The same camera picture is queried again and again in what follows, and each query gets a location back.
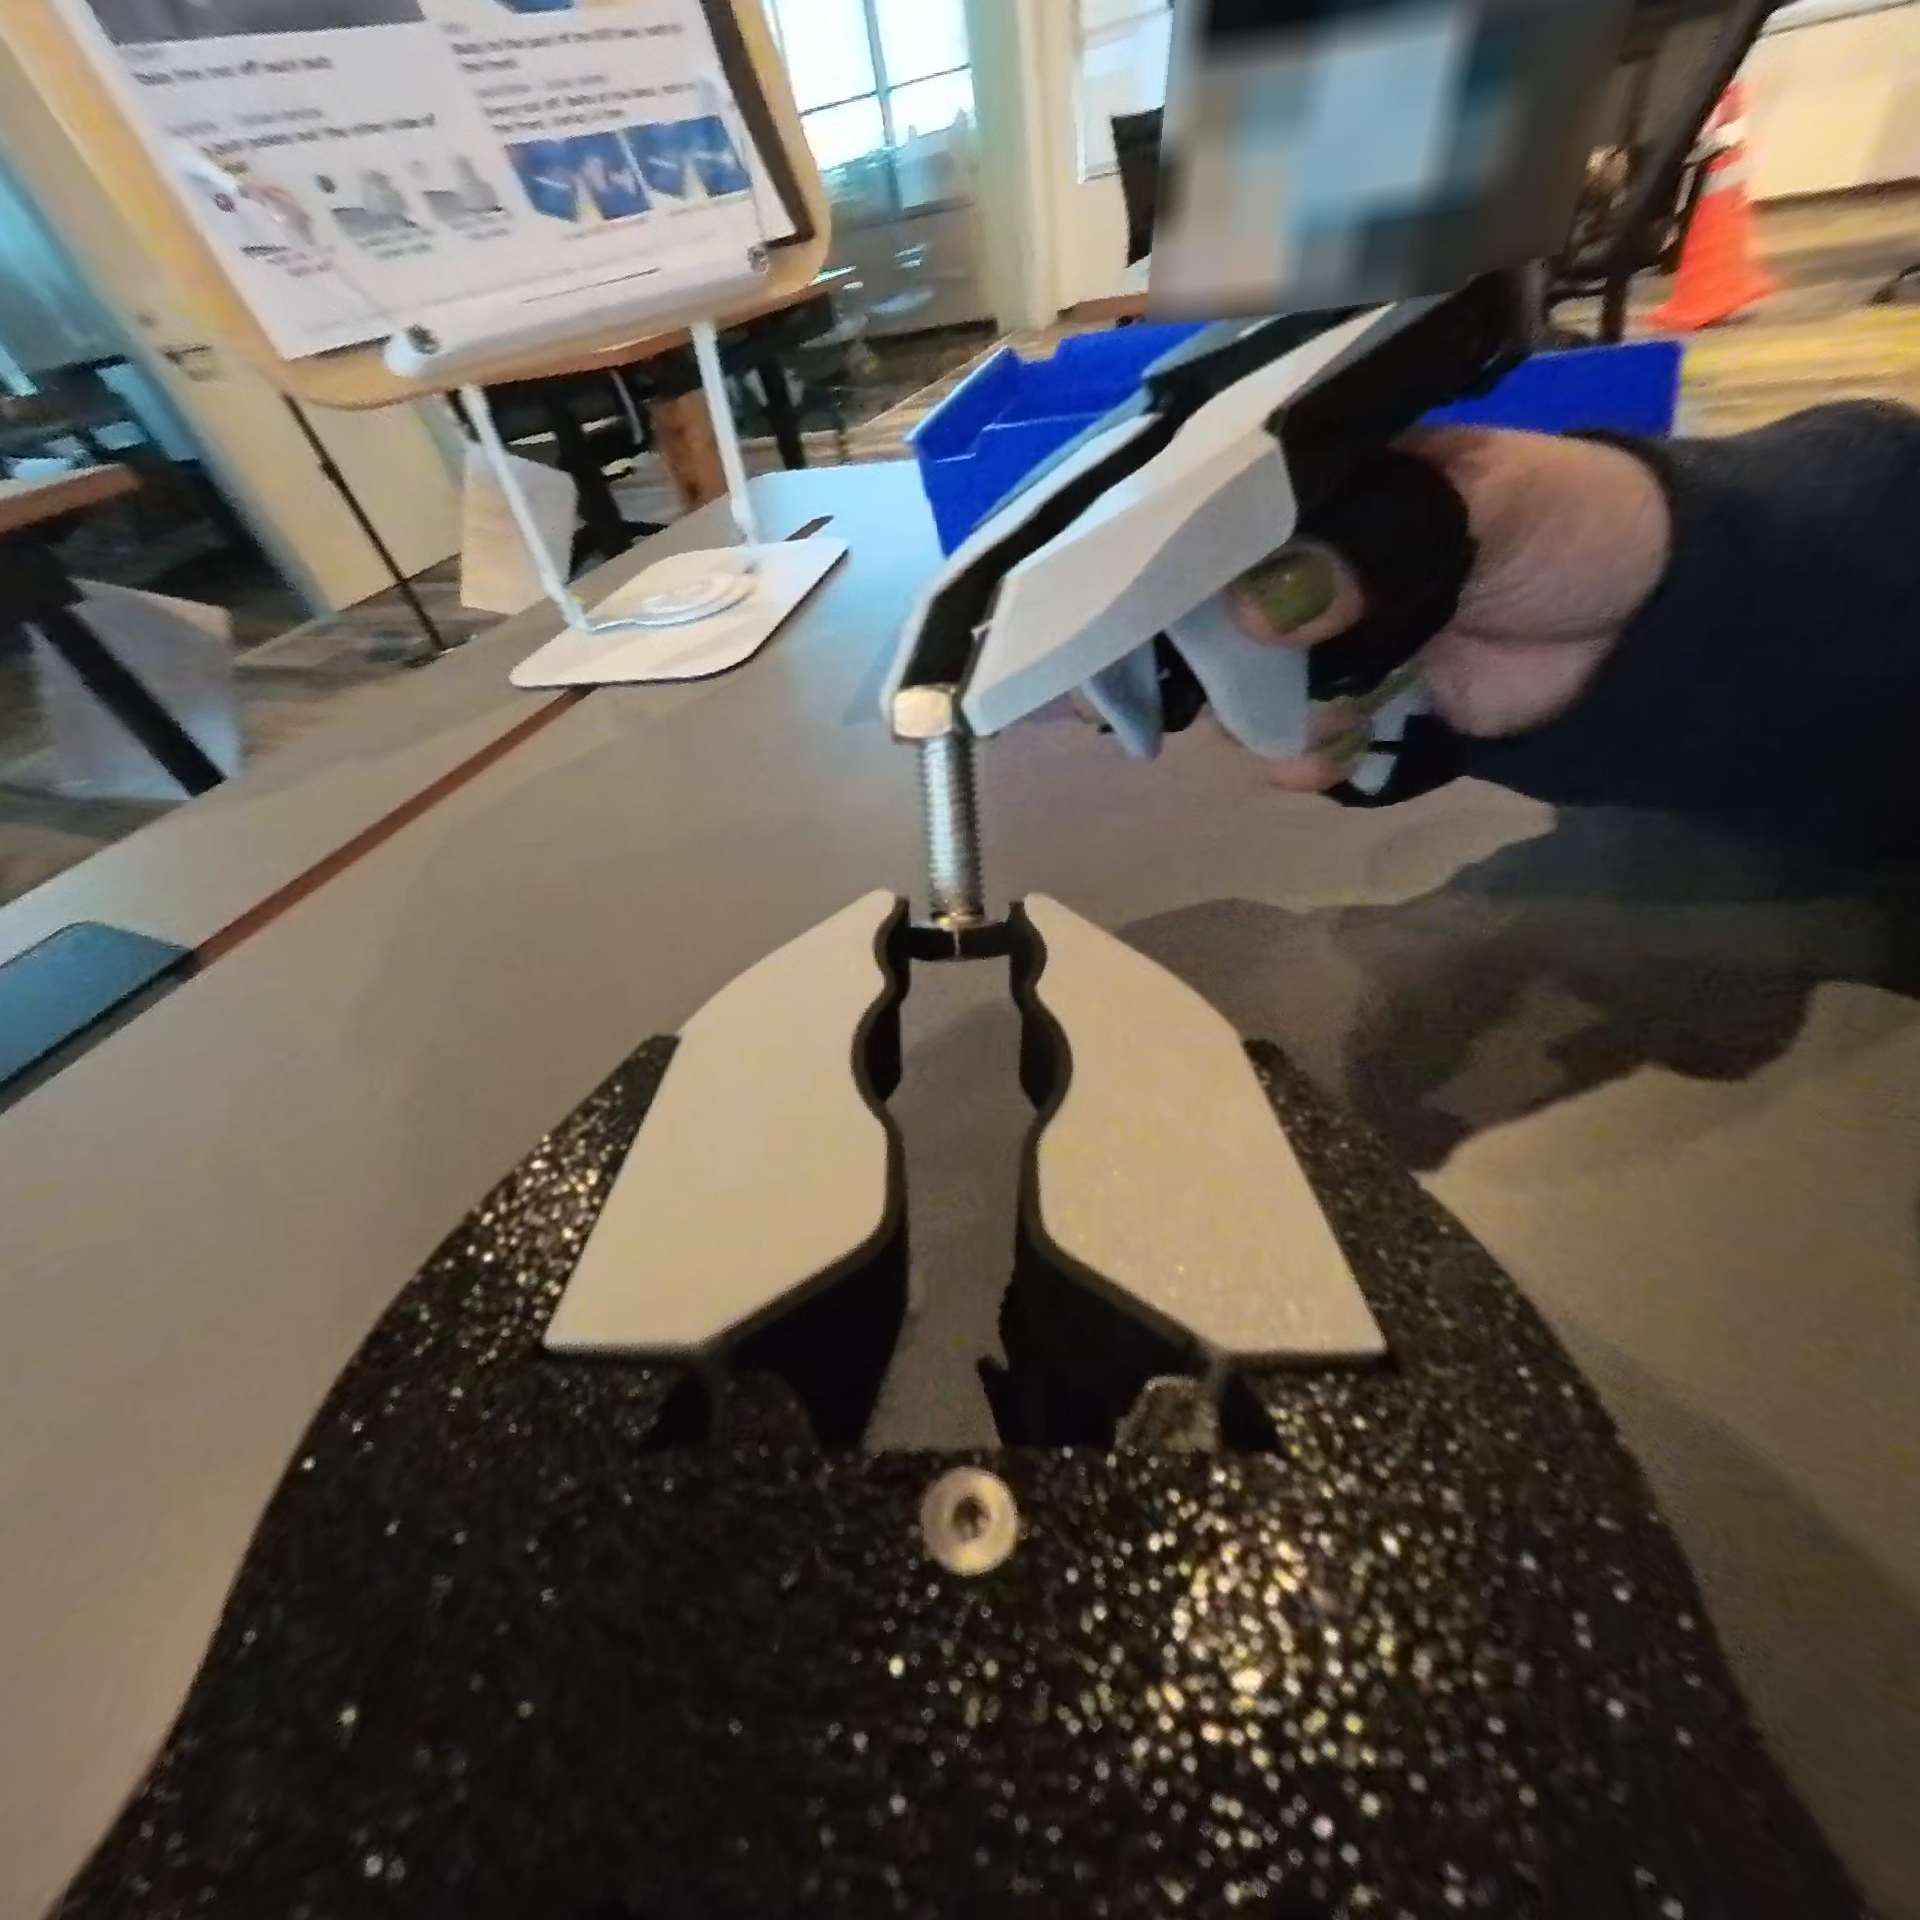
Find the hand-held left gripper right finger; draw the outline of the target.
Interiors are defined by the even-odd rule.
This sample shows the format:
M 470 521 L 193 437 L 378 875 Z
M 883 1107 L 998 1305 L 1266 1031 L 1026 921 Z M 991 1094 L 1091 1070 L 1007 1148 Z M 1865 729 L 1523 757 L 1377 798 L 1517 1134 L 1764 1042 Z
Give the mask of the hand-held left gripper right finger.
M 1016 1448 L 1277 1448 L 1269 1375 L 1387 1335 L 1237 1027 L 1056 898 L 1008 920 L 1020 1146 Z

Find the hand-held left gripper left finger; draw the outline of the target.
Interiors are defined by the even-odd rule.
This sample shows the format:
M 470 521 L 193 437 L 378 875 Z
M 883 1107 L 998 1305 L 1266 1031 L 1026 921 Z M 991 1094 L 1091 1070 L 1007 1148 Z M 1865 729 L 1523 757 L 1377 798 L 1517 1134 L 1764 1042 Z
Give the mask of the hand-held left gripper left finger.
M 909 1304 L 901 1007 L 910 910 L 872 890 L 681 1027 L 546 1353 L 679 1368 L 718 1414 L 781 1381 L 825 1448 L 872 1423 Z

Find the white paper sheet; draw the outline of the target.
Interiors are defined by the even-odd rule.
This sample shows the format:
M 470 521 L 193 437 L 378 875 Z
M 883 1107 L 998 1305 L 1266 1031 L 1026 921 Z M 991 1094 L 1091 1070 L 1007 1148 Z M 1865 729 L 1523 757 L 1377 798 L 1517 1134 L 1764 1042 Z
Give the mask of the white paper sheet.
M 148 588 L 81 581 L 76 618 L 229 779 L 246 741 L 233 616 Z M 47 746 L 29 779 L 89 801 L 176 803 L 186 787 L 91 690 L 59 647 L 29 627 L 35 697 Z
M 572 576 L 579 484 L 565 467 L 509 452 L 509 488 L 488 450 L 464 447 L 458 596 L 469 612 L 513 616 Z

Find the blue plastic bin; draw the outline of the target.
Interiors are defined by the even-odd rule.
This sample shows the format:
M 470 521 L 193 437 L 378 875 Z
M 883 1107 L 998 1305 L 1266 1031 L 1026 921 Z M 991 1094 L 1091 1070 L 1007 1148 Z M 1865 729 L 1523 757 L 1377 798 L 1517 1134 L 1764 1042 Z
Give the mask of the blue plastic bin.
M 1077 333 L 1041 356 L 996 347 L 906 440 L 945 555 L 962 548 L 1039 467 L 1120 407 L 1146 371 L 1202 323 L 1136 321 Z M 1481 396 L 1429 411 L 1429 425 L 1669 436 L 1687 346 L 1681 337 L 1543 347 Z

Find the silver bolt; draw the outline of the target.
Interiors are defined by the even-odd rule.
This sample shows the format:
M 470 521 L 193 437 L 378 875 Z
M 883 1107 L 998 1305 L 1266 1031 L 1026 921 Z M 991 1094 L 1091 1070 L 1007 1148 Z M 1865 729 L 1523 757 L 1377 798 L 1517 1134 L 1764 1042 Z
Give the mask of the silver bolt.
M 925 912 L 909 933 L 914 959 L 931 963 L 1008 958 L 1012 933 L 992 912 L 982 838 L 976 738 L 958 721 L 918 738 L 917 778 L 925 841 Z

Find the orange traffic cone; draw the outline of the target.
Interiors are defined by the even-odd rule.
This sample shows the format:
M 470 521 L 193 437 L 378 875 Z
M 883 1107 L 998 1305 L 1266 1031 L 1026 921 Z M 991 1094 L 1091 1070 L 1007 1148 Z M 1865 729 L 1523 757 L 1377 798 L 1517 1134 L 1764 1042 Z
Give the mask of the orange traffic cone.
M 1700 332 L 1726 323 L 1776 289 L 1759 253 L 1746 136 L 1748 92 L 1735 78 L 1695 143 L 1693 210 L 1673 288 L 1644 318 L 1650 332 Z

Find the person's right hand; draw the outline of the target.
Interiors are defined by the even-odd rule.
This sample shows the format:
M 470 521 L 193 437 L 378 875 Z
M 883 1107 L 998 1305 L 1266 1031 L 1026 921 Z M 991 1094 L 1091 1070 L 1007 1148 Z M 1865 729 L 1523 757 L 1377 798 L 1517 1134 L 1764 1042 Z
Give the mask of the person's right hand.
M 1509 740 L 1560 716 L 1589 690 L 1671 558 L 1669 498 L 1631 450 L 1498 428 L 1433 428 L 1402 450 L 1458 491 L 1477 543 L 1452 622 L 1418 659 L 1433 713 L 1475 741 Z M 1229 593 L 1259 643 L 1310 650 L 1368 614 L 1348 553 L 1297 534 Z M 1313 751 L 1265 762 L 1295 794 L 1329 794 L 1360 765 L 1360 712 L 1337 700 L 1313 716 Z

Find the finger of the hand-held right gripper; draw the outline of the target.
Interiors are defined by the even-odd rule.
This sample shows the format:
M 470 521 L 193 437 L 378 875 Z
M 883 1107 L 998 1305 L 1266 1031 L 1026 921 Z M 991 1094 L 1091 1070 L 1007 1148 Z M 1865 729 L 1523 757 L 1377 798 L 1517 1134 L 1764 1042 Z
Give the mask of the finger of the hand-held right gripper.
M 1122 543 L 1136 542 L 1135 558 L 1101 558 L 1096 543 L 1118 531 L 1114 509 L 1141 503 L 1142 469 L 1192 411 L 1182 359 L 1175 349 L 1152 362 L 1122 405 L 943 555 L 901 627 L 883 703 L 902 683 L 951 683 L 962 708 L 1042 708 L 1141 643 L 1093 631 L 1141 578 L 1156 538 L 1120 531 Z
M 996 736 L 1171 631 L 1279 549 L 1309 509 L 1310 462 L 1337 428 L 1289 450 L 1295 411 L 1405 326 L 1366 306 L 1305 340 L 1284 320 L 1223 321 L 1151 367 L 1142 411 L 1104 431 L 1034 503 L 1093 488 L 1062 530 L 1011 560 L 991 597 L 960 710 Z

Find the printed instruction sheet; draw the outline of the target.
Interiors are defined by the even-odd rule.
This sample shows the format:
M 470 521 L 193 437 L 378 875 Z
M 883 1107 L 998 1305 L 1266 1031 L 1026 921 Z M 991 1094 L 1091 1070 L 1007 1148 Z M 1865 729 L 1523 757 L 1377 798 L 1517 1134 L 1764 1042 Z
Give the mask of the printed instruction sheet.
M 288 359 L 710 306 L 813 238 L 721 3 L 91 2 L 54 16 Z

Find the person's right forearm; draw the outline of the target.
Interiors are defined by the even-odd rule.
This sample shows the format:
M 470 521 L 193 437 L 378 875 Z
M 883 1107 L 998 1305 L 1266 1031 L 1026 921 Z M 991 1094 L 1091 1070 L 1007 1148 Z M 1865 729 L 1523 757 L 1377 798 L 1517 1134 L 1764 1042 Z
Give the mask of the person's right forearm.
M 1916 409 L 1838 399 L 1613 444 L 1664 493 L 1664 573 L 1573 708 L 1469 748 L 1467 774 L 1916 857 Z

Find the white document stand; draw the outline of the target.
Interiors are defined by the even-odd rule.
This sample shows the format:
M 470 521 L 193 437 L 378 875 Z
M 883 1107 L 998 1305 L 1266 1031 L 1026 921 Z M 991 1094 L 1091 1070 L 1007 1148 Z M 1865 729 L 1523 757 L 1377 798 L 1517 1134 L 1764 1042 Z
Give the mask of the white document stand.
M 554 637 L 513 668 L 518 690 L 589 693 L 721 678 L 754 659 L 848 555 L 845 539 L 768 539 L 761 530 L 714 310 L 726 298 L 771 286 L 765 245 L 750 234 L 724 252 L 679 252 L 666 268 L 622 271 L 579 289 L 460 300 L 441 318 L 400 320 L 390 308 L 378 310 L 386 323 L 382 373 L 460 399 L 541 591 L 559 616 Z M 567 362 L 595 353 L 627 362 L 666 333 L 684 333 L 698 367 L 734 542 L 673 551 L 590 605 L 550 549 L 495 419 L 487 375 L 522 359 L 534 359 L 538 375 L 563 375 Z

